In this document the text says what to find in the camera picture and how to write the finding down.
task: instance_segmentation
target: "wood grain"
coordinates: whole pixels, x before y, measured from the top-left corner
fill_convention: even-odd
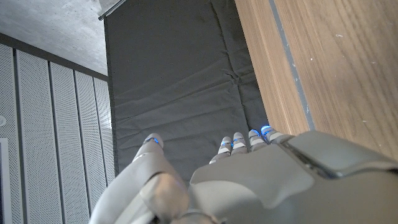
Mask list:
[[[398,159],[398,1],[275,0],[275,4],[315,128]],[[275,76],[282,83],[291,74],[283,69],[281,49],[273,46],[280,38],[270,25],[274,20],[269,2],[237,0],[236,6],[267,108],[275,103],[267,96],[271,83],[264,79]],[[278,88],[284,91],[286,86]],[[276,100],[285,101],[281,110],[299,101],[287,95]],[[270,122],[283,126],[279,123],[287,121],[271,116]]]
[[[236,0],[235,3],[270,125],[289,134],[308,131],[268,1]]]

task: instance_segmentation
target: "floor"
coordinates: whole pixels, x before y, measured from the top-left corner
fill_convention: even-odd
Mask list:
[[[3,0],[0,33],[108,74],[98,1]]]
[[[398,159],[398,2],[236,0],[269,122]]]

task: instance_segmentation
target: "gray mat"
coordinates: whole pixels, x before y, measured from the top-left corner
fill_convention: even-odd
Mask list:
[[[105,27],[119,171],[159,133],[188,182],[224,136],[268,124],[233,0],[127,0]]]

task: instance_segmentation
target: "white wall panel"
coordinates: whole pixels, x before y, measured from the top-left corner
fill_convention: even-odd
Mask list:
[[[103,154],[98,126],[93,78],[76,72],[78,109],[86,165],[90,209],[106,188]]]
[[[94,78],[96,101],[99,116],[99,128],[103,145],[106,180],[108,185],[114,179],[114,159],[112,141],[111,104],[109,101],[108,83]]]
[[[88,223],[89,211],[73,70],[51,63],[58,157],[66,223]]]
[[[57,155],[47,61],[17,51],[28,223],[61,223]]]
[[[12,48],[0,44],[0,138],[8,138],[12,222],[23,222],[21,172],[19,161],[16,90]]]

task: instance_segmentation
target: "robotic hand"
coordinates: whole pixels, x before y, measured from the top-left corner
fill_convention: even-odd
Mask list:
[[[189,189],[149,135],[90,223],[394,223],[398,163],[327,134],[264,126],[223,138]]]

